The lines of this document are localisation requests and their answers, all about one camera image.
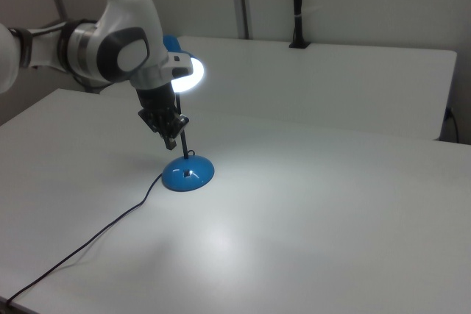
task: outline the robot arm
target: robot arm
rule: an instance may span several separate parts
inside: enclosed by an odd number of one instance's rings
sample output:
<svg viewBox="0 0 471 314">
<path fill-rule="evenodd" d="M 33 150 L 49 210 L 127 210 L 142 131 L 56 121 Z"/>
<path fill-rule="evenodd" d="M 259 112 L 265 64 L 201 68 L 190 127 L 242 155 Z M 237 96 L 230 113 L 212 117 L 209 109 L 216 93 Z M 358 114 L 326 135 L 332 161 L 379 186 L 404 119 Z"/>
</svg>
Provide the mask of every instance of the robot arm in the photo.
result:
<svg viewBox="0 0 471 314">
<path fill-rule="evenodd" d="M 100 82 L 129 80 L 143 109 L 139 116 L 159 132 L 167 149 L 188 118 L 174 105 L 173 79 L 193 73 L 186 53 L 169 52 L 152 0 L 107 0 L 97 21 L 70 21 L 47 29 L 0 25 L 0 93 L 15 81 L 18 67 L 49 66 Z"/>
</svg>

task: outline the black cable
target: black cable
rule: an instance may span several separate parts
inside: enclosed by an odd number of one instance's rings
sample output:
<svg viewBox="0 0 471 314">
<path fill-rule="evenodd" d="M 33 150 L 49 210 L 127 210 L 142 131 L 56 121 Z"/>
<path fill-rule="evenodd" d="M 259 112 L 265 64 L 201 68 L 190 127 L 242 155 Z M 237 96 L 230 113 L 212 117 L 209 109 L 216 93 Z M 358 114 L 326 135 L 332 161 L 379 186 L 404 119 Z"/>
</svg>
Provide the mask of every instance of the black cable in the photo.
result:
<svg viewBox="0 0 471 314">
<path fill-rule="evenodd" d="M 448 112 L 448 115 L 453 119 L 453 124 L 455 124 L 456 143 L 459 143 L 458 124 L 456 123 L 455 115 L 451 110 Z"/>
<path fill-rule="evenodd" d="M 78 80 L 78 78 L 76 78 L 74 75 L 72 75 L 72 77 L 74 78 L 74 80 L 77 84 L 79 84 L 80 86 L 82 86 L 84 88 L 87 88 L 89 90 L 100 90 L 102 88 L 108 88 L 113 84 L 113 83 L 111 83 L 111 84 L 106 84 L 106 85 L 102 85 L 102 86 L 90 86 L 90 85 L 87 85 L 87 84 L 81 82 L 80 80 Z"/>
<path fill-rule="evenodd" d="M 137 205 L 131 207 L 130 209 L 128 209 L 128 211 L 125 211 L 124 213 L 122 213 L 118 218 L 116 218 L 114 221 L 111 221 L 109 224 L 107 224 L 105 227 L 102 228 L 102 230 L 100 230 L 98 233 L 96 233 L 92 238 L 90 238 L 90 240 L 85 243 L 84 245 L 82 245 L 81 247 L 79 247 L 77 250 L 73 251 L 72 253 L 70 253 L 67 257 L 65 257 L 63 260 L 61 260 L 60 262 L 58 262 L 56 265 L 54 265 L 52 268 L 50 268 L 46 273 L 44 273 L 42 276 L 38 277 L 35 281 L 31 282 L 29 285 L 27 285 L 25 288 L 22 288 L 20 289 L 17 293 L 15 293 L 13 296 L 11 296 L 7 302 L 5 303 L 5 305 L 7 307 L 11 307 L 11 302 L 13 299 L 15 299 L 17 296 L 19 296 L 20 294 L 22 294 L 25 290 L 31 288 L 32 286 L 36 285 L 39 281 L 41 281 L 42 279 L 46 278 L 48 275 L 50 275 L 51 272 L 53 272 L 56 268 L 58 268 L 59 266 L 61 266 L 63 263 L 65 263 L 67 260 L 69 260 L 71 257 L 73 257 L 76 253 L 78 253 L 79 251 L 81 251 L 82 249 L 84 249 L 86 246 L 88 246 L 88 244 L 90 244 L 91 242 L 93 242 L 97 237 L 99 237 L 102 233 L 106 232 L 107 230 L 109 230 L 109 228 L 111 228 L 112 226 L 114 226 L 119 220 L 121 220 L 122 218 L 124 218 L 125 216 L 129 215 L 132 211 L 138 209 L 139 207 L 141 207 L 144 202 L 146 202 L 147 200 L 147 196 L 149 196 L 150 194 L 150 191 L 152 190 L 152 188 L 154 187 L 155 183 L 157 183 L 157 181 L 162 177 L 162 174 L 159 174 L 159 176 L 154 180 L 154 182 L 152 182 L 152 184 L 150 185 L 147 193 L 146 193 L 146 196 L 144 197 L 144 199 Z"/>
<path fill-rule="evenodd" d="M 53 33 L 53 32 L 56 32 L 56 31 L 60 31 L 60 30 L 62 30 L 62 28 L 63 28 L 63 26 L 53 27 L 51 29 L 47 29 L 45 31 L 40 31 L 40 32 L 31 32 L 31 36 L 37 37 L 37 36 L 41 36 L 41 35 L 47 35 L 48 33 Z"/>
</svg>

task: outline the power cord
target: power cord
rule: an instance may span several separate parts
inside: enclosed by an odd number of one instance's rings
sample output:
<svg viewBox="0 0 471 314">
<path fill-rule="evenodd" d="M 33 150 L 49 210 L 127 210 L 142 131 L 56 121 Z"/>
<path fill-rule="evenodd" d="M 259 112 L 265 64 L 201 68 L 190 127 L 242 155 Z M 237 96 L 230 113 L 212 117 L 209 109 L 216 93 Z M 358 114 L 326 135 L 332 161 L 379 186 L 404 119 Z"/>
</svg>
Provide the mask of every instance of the power cord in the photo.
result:
<svg viewBox="0 0 471 314">
<path fill-rule="evenodd" d="M 455 115 L 453 114 L 453 108 L 447 107 L 447 109 L 445 110 L 445 117 L 443 118 L 443 120 L 447 121 L 450 118 L 453 120 L 453 125 L 455 126 L 456 143 L 459 143 L 458 124 L 456 123 L 456 118 L 455 118 Z"/>
<path fill-rule="evenodd" d="M 45 29 L 43 31 L 32 32 L 31 36 L 37 37 L 37 36 L 41 36 L 41 35 L 47 35 L 49 33 L 53 33 L 53 32 L 56 32 L 56 31 L 61 31 L 63 28 L 64 28 L 64 26 L 52 27 L 50 29 Z"/>
<path fill-rule="evenodd" d="M 81 251 L 82 249 L 84 249 L 86 246 L 88 246 L 90 243 L 92 243 L 95 239 L 97 239 L 101 234 L 103 234 L 104 232 L 106 232 L 107 230 L 109 230 L 109 228 L 111 228 L 112 226 L 114 226 L 118 221 L 120 221 L 122 218 L 126 217 L 127 215 L 129 215 L 132 211 L 138 209 L 139 207 L 141 207 L 144 202 L 146 202 L 147 200 L 147 196 L 149 196 L 150 194 L 150 191 L 152 190 L 152 188 L 154 187 L 155 183 L 157 183 L 157 181 L 162 177 L 162 174 L 159 174 L 159 176 L 154 180 L 154 182 L 152 182 L 152 184 L 150 185 L 147 193 L 146 193 L 146 196 L 144 197 L 144 199 L 139 203 L 139 204 L 136 204 L 135 206 L 131 207 L 130 209 L 128 209 L 128 211 L 125 211 L 124 213 L 122 213 L 118 218 L 116 218 L 114 221 L 111 221 L 109 224 L 107 224 L 105 227 L 103 227 L 98 233 L 96 233 L 92 238 L 90 238 L 90 240 L 83 244 L 82 246 L 80 246 L 77 250 L 73 251 L 72 253 L 70 253 L 67 257 L 65 257 L 63 260 L 61 260 L 60 262 L 58 262 L 56 265 L 54 265 L 52 268 L 50 268 L 46 273 L 44 273 L 42 276 L 38 277 L 35 281 L 31 282 L 29 285 L 27 285 L 26 287 L 20 289 L 17 293 L 15 293 L 13 296 L 11 296 L 5 303 L 5 305 L 7 307 L 11 307 L 11 302 L 13 299 L 15 299 L 17 296 L 19 296 L 20 294 L 22 294 L 25 290 L 31 288 L 32 286 L 36 285 L 39 281 L 41 281 L 42 279 L 46 278 L 48 275 L 50 275 L 51 272 L 53 272 L 56 268 L 58 268 L 59 266 L 61 266 L 63 263 L 65 263 L 67 260 L 69 260 L 71 257 L 73 257 L 76 253 L 78 253 L 79 251 Z"/>
</svg>

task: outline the lamp stem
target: lamp stem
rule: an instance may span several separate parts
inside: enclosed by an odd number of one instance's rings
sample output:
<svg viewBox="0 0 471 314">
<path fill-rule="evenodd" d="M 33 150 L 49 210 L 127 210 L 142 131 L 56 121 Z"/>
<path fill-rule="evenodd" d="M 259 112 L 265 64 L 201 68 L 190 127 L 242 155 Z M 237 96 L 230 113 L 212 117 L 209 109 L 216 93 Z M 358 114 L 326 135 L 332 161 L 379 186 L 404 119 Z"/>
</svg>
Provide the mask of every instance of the lamp stem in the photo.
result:
<svg viewBox="0 0 471 314">
<path fill-rule="evenodd" d="M 177 100 L 177 112 L 178 112 L 178 114 L 182 114 L 182 106 L 180 104 L 180 94 L 175 93 L 175 98 Z M 185 160 L 187 160 L 188 159 L 188 147 L 186 146 L 185 130 L 183 130 L 180 133 L 180 137 L 182 138 L 183 158 L 185 158 Z"/>
</svg>

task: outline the white table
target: white table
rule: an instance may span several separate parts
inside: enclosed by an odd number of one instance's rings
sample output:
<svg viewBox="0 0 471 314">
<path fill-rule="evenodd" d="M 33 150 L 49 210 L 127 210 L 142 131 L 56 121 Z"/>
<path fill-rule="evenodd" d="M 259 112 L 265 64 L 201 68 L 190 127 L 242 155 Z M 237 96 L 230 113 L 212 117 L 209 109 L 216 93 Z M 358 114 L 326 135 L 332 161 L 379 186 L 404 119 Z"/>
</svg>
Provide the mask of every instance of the white table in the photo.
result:
<svg viewBox="0 0 471 314">
<path fill-rule="evenodd" d="M 0 127 L 0 296 L 142 199 L 178 151 L 133 100 L 59 90 Z M 471 149 L 186 110 L 216 168 L 145 205 L 18 303 L 39 313 L 471 308 Z"/>
<path fill-rule="evenodd" d="M 437 139 L 456 53 L 429 49 L 179 38 L 207 75 L 185 107 Z M 103 95 L 137 100 L 128 82 Z"/>
</svg>

